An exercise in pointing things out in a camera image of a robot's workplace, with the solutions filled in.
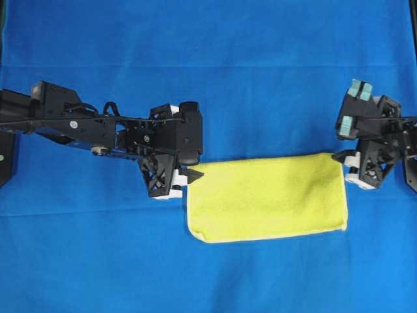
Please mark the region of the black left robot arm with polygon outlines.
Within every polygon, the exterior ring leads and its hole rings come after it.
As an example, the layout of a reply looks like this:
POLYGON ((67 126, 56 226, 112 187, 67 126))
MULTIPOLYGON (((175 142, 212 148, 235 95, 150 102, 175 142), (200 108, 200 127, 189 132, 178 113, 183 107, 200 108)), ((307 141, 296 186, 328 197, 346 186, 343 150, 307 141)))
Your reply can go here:
POLYGON ((197 102, 152 108, 148 118, 126 117, 116 103, 100 112, 75 90, 41 81, 25 95, 1 90, 1 184, 17 160, 17 135, 38 134, 100 157, 137 162, 150 198, 181 198, 202 178, 194 170, 203 154, 203 116, 197 102))

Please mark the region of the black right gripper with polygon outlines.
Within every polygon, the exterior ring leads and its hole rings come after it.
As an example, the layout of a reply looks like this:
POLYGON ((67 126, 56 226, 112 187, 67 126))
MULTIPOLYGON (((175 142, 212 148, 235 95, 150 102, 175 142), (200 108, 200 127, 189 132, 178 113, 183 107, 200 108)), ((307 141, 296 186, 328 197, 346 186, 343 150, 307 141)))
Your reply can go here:
POLYGON ((373 100, 380 115, 368 120, 377 122, 379 133, 359 137, 355 149, 332 155, 333 160, 344 161, 349 168, 345 180, 365 190, 379 188, 401 160, 401 105, 385 95, 373 100))

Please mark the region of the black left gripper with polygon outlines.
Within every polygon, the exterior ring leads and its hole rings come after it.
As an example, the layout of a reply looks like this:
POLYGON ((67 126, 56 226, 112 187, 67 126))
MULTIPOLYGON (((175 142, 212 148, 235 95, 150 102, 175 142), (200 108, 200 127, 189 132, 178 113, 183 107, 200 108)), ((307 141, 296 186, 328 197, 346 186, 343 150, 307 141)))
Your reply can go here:
MULTIPOLYGON (((180 198, 182 191, 173 187, 177 169, 175 150, 179 107, 169 104, 150 110, 148 121, 129 121, 126 127, 126 150, 139 156, 138 165, 150 198, 180 198)), ((204 176, 203 172, 185 169, 187 184, 204 176)))

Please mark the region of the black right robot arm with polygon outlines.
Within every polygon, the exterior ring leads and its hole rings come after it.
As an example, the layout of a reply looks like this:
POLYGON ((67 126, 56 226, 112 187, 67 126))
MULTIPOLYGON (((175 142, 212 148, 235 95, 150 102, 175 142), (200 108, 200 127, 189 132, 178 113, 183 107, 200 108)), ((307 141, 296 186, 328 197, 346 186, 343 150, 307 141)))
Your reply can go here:
POLYGON ((403 117, 401 105, 387 96, 370 97, 346 94, 338 119, 336 135, 341 140, 356 140, 355 149, 332 155, 349 168, 345 180, 360 188, 380 188, 399 162, 404 165, 405 182, 416 190, 416 118, 403 117))

